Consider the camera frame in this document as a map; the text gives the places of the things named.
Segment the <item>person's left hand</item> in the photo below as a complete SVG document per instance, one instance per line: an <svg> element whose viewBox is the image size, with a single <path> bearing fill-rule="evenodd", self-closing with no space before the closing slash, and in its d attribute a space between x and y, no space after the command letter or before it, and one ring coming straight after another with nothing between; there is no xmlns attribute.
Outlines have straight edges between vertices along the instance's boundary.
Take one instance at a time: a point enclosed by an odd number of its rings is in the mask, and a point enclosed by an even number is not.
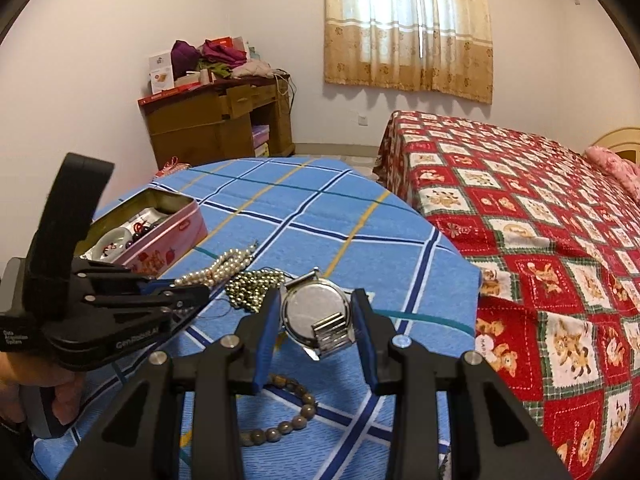
<svg viewBox="0 0 640 480"><path fill-rule="evenodd" d="M22 352L1 353L1 418L10 424L26 420L22 391L53 391L52 415L66 426L78 415L85 374L72 372L41 356Z"/></svg>

